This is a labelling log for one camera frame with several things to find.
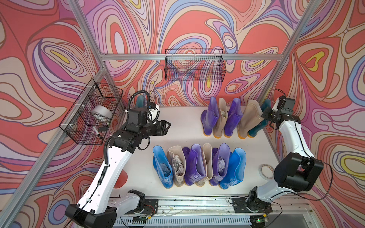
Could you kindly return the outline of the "dark purple boot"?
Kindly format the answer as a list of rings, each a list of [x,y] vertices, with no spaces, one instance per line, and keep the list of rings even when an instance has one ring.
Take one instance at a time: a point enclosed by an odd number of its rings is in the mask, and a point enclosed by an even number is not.
[[[208,108],[201,114],[201,122],[203,126],[203,133],[206,136],[212,134],[213,128],[215,127],[219,119],[219,108],[217,100],[214,97],[210,97]]]
[[[230,109],[228,111],[228,118],[224,127],[224,134],[226,137],[231,137],[233,135],[234,129],[240,122],[243,113],[240,106],[241,102],[239,98],[234,98]]]

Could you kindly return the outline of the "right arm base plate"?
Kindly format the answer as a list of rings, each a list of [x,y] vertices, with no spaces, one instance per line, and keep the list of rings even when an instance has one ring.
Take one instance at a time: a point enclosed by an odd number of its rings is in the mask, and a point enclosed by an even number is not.
[[[233,206],[235,213],[270,214],[273,212],[271,203],[257,198],[233,197],[228,199],[228,202]]]

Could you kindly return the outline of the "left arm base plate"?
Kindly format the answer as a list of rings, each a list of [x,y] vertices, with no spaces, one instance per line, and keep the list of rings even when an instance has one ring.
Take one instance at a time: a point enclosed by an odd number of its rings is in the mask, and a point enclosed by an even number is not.
[[[158,199],[145,199],[142,209],[135,209],[131,213],[135,215],[153,216],[158,212]]]

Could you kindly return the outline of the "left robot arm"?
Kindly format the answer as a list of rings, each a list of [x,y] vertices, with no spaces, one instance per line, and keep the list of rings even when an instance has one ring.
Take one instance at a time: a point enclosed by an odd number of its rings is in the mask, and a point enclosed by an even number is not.
[[[78,203],[67,206],[65,216],[84,228],[111,228],[117,218],[129,212],[141,213],[145,195],[130,190],[123,197],[109,201],[117,180],[143,139],[164,136],[171,124],[161,120],[135,125],[125,122],[104,144],[104,162]]]

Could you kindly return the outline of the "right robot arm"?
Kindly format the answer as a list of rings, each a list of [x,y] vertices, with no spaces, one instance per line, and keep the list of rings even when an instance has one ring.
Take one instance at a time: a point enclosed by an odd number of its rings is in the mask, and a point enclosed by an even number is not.
[[[262,116],[276,125],[288,154],[276,166],[274,179],[250,191],[246,203],[255,210],[268,207],[274,199],[285,194],[308,192],[324,168],[324,163],[316,159],[307,146],[297,116],[271,108],[266,108]]]

